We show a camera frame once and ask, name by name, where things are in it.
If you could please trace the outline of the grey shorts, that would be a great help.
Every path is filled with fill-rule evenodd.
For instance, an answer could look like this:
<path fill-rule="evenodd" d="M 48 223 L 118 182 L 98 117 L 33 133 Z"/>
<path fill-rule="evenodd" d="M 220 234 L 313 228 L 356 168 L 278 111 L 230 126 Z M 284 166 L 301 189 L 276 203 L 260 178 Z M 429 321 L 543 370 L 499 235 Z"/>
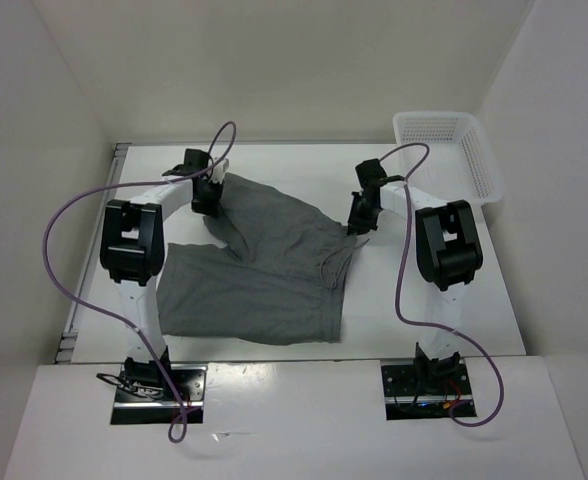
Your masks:
<path fill-rule="evenodd" d="M 219 215 L 204 225 L 220 246 L 168 246 L 157 287 L 163 334 L 277 346 L 340 341 L 356 235 L 318 208 L 234 174 Z"/>

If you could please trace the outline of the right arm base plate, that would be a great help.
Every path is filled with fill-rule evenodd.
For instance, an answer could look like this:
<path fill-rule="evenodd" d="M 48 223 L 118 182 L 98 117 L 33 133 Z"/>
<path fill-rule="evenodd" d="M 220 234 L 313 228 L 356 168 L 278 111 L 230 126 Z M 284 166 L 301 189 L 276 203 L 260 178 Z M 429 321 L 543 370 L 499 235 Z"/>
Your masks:
<path fill-rule="evenodd" d="M 455 373 L 424 379 L 411 363 L 383 364 L 381 377 L 388 421 L 448 418 L 451 407 L 455 418 L 476 416 L 464 363 Z"/>

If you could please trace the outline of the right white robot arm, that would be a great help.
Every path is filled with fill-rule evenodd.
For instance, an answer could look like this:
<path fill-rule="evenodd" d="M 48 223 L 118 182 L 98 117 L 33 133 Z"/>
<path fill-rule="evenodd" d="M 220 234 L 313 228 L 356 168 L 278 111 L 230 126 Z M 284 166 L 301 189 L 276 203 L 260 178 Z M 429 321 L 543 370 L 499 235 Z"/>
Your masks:
<path fill-rule="evenodd" d="M 459 373 L 453 338 L 479 346 L 458 331 L 461 299 L 483 264 L 472 207 L 465 200 L 447 201 L 411 186 L 408 175 L 387 174 L 380 159 L 365 160 L 355 171 L 360 190 L 352 194 L 348 231 L 362 235 L 376 230 L 383 211 L 406 222 L 394 307 L 402 323 L 430 332 L 416 343 L 412 378 L 417 392 L 434 393 Z M 401 308 L 411 251 L 422 279 L 434 291 L 428 320 L 411 320 Z"/>

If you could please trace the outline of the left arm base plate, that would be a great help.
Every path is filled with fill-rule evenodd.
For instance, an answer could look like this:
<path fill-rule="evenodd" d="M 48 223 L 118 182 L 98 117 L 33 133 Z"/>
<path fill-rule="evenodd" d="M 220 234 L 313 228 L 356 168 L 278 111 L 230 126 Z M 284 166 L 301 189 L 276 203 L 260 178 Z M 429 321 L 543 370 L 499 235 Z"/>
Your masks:
<path fill-rule="evenodd" d="M 177 364 L 172 366 L 170 375 L 187 409 L 188 423 L 201 424 L 207 367 Z M 170 390 L 165 391 L 162 386 L 148 381 L 126 380 L 123 373 L 105 374 L 105 378 L 116 388 L 111 425 L 169 425 L 179 420 L 179 404 Z"/>

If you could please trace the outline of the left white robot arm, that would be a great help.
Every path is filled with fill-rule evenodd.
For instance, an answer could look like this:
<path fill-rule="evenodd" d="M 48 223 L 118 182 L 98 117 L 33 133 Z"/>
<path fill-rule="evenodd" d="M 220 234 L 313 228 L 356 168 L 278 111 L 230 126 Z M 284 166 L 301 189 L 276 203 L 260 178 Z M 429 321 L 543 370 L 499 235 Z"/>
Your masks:
<path fill-rule="evenodd" d="M 228 168 L 226 158 L 186 149 L 183 162 L 162 180 L 105 207 L 99 260 L 116 285 L 128 328 L 120 382 L 154 400 L 171 396 L 174 388 L 156 293 L 166 257 L 164 222 L 187 205 L 197 214 L 217 216 Z"/>

